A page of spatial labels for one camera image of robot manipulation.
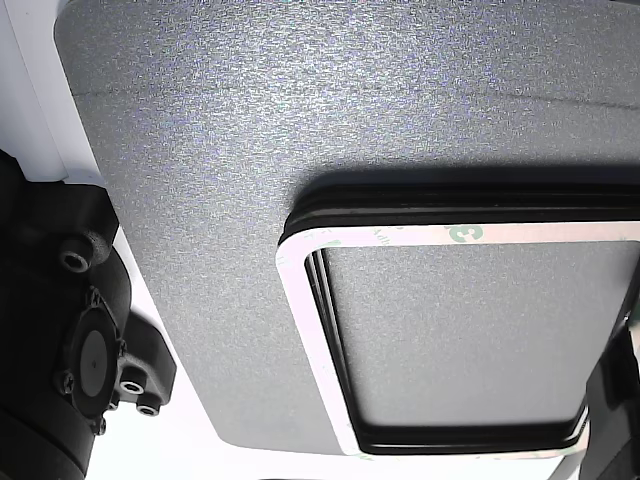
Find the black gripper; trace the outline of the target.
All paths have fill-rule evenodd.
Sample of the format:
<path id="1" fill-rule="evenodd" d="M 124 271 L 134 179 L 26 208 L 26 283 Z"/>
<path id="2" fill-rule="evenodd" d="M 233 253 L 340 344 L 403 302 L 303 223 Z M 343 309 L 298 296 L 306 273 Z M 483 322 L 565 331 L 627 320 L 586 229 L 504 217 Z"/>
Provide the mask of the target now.
<path id="1" fill-rule="evenodd" d="M 625 312 L 586 385 L 590 434 L 581 479 L 639 477 L 639 366 L 631 325 L 639 303 Z"/>

